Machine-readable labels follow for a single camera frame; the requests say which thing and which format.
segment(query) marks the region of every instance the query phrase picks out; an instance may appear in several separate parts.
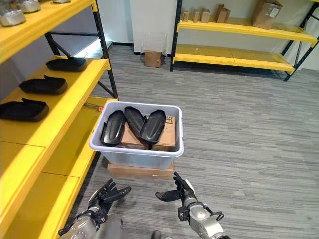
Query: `storage rack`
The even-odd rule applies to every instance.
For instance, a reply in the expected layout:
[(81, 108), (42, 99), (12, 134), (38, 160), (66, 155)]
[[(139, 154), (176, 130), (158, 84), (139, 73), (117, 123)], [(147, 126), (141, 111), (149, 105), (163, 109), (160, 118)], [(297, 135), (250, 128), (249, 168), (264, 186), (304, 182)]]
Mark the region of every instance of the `storage rack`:
[[(54, 58), (63, 58), (47, 32), (89, 6), (104, 59), (87, 58), (83, 72), (51, 71), (44, 65), (30, 78), (65, 78), (66, 92), (57, 96), (28, 94), (17, 87), (1, 102), (27, 98), (49, 106), (48, 115), (39, 122), (0, 119), (0, 238), (5, 239), (57, 238), (95, 155), (89, 138), (100, 115), (98, 106), (117, 100), (96, 0), (62, 4), (46, 0), (40, 4), (39, 12), (26, 14), (25, 23), (0, 27), (0, 63), (44, 34)], [(105, 70), (112, 86), (112, 91), (107, 91), (114, 99), (89, 97)]]
[[(229, 18), (227, 23), (217, 23), (212, 20), (212, 16), (209, 23), (202, 23), (200, 21), (193, 22), (191, 20), (180, 21), (182, 0), (177, 0), (170, 71), (173, 71), (175, 61), (197, 62), (285, 71), (287, 77), (284, 79), (284, 81), (287, 81), (305, 61), (305, 59), (317, 46), (319, 41), (319, 36), (315, 38), (314, 36), (305, 32), (305, 28), (310, 17), (319, 20), (319, 18), (313, 15), (314, 11), (319, 6), (319, 0), (312, 0), (312, 2), (314, 2), (312, 8), (299, 27), (274, 23), (272, 29), (266, 30), (252, 26), (249, 19), (241, 18)], [(177, 44), (178, 32), (181, 29), (221, 31), (274, 37), (287, 39), (289, 42), (281, 54), (225, 47)], [(284, 55), (294, 41), (299, 41), (300, 43), (295, 63), (292, 65), (284, 59)], [(311, 46), (304, 56), (299, 60), (302, 42), (309, 42), (311, 43)]]

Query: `cardboard box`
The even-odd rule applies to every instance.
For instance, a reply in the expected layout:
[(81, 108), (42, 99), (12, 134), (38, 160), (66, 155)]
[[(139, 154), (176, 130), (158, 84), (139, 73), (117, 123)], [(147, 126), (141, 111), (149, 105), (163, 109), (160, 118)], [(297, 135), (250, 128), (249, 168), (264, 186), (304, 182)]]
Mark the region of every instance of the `cardboard box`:
[(160, 67), (161, 52), (145, 51), (145, 65), (151, 67)]
[(206, 8), (203, 8), (203, 11), (201, 13), (201, 18), (200, 21), (204, 22), (204, 23), (208, 23), (209, 22), (209, 17), (210, 17), (210, 11)]
[(283, 6), (276, 0), (259, 0), (253, 18), (253, 26), (270, 29)]
[(181, 15), (181, 20), (182, 21), (188, 21), (188, 16), (189, 16), (189, 12), (188, 11), (184, 11)]
[(152, 150), (174, 151), (175, 143), (175, 117), (166, 116), (164, 130), (159, 137), (159, 142), (153, 145)]
[(218, 5), (216, 14), (215, 14), (215, 21), (218, 23), (226, 22), (228, 20), (228, 17), (230, 15), (230, 10), (227, 8), (224, 8), (224, 4)]
[(195, 9), (193, 12), (193, 22), (198, 22), (199, 20), (199, 10)]
[(168, 169), (160, 170), (157, 168), (138, 168), (109, 163), (108, 170), (113, 177), (156, 178), (172, 180), (174, 173), (174, 165), (173, 163), (171, 163)]
[[(141, 143), (130, 129), (128, 123), (125, 123), (122, 142), (117, 147), (134, 148), (148, 150), (147, 144)], [(164, 130), (159, 137), (157, 144), (153, 145), (152, 150), (173, 151), (175, 149), (175, 117), (166, 116)]]
[(216, 11), (216, 14), (215, 14), (215, 21), (217, 22), (217, 20), (218, 20), (218, 16), (219, 16), (219, 13), (220, 13), (220, 11), (224, 8), (224, 4), (219, 4), (218, 5), (218, 8), (217, 8), (217, 11)]

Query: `white plastic bin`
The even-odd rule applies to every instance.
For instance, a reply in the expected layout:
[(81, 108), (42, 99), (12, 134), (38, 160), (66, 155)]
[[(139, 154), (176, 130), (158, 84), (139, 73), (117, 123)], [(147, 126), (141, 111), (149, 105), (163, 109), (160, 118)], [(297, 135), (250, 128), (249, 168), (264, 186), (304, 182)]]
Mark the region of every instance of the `white plastic bin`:
[[(163, 152), (131, 148), (119, 148), (104, 146), (101, 141), (101, 133), (103, 123), (107, 121), (109, 115), (116, 110), (122, 110), (126, 106), (131, 106), (138, 109), (143, 115), (149, 115), (153, 111), (163, 110), (167, 116), (175, 117), (175, 151)], [(99, 118), (97, 127), (94, 129), (90, 140), (90, 148), (94, 151), (101, 152), (104, 157), (113, 164), (142, 167), (142, 168), (159, 168), (167, 169), (171, 162), (180, 157), (184, 152), (183, 142), (183, 124), (182, 112), (177, 106), (141, 104), (133, 102), (109, 102), (104, 106), (103, 112)]]

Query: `robotic arm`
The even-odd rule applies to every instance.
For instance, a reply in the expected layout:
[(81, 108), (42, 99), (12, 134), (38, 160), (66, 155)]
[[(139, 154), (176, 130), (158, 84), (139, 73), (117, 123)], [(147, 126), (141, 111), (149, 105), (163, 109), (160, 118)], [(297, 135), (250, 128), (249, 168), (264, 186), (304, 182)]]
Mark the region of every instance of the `robotic arm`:
[(131, 187), (118, 190), (110, 179), (89, 200), (88, 210), (77, 215), (58, 234), (60, 239), (94, 239), (100, 225), (108, 219), (108, 212), (114, 201), (129, 194)]
[(180, 175), (174, 172), (174, 180), (177, 185), (176, 190), (155, 193), (156, 197), (164, 202), (171, 202), (181, 199), (182, 206), (178, 208), (178, 218), (188, 221), (190, 227), (202, 239), (230, 239), (226, 236), (219, 221), (223, 219), (222, 212), (213, 212), (210, 208), (199, 202), (196, 198), (194, 188), (186, 179), (183, 180)]

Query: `gray carpet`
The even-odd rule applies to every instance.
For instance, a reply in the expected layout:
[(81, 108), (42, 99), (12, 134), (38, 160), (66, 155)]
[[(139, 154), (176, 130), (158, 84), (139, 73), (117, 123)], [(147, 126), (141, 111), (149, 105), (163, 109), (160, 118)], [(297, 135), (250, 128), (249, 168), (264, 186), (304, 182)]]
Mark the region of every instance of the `gray carpet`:
[[(145, 67), (143, 56), (113, 46), (110, 59), (121, 101), (170, 104), (183, 111), (184, 155), (175, 169), (193, 184), (232, 239), (319, 238), (319, 73), (298, 71), (289, 82), (278, 72), (216, 66), (169, 71)], [(107, 74), (103, 81), (108, 83)], [(107, 96), (96, 87), (95, 96)], [(110, 173), (96, 158), (71, 215), (86, 209)], [(119, 179), (131, 193), (115, 203), (133, 239), (153, 230), (173, 239), (198, 239), (180, 222), (180, 201), (164, 203), (156, 191), (174, 182)]]

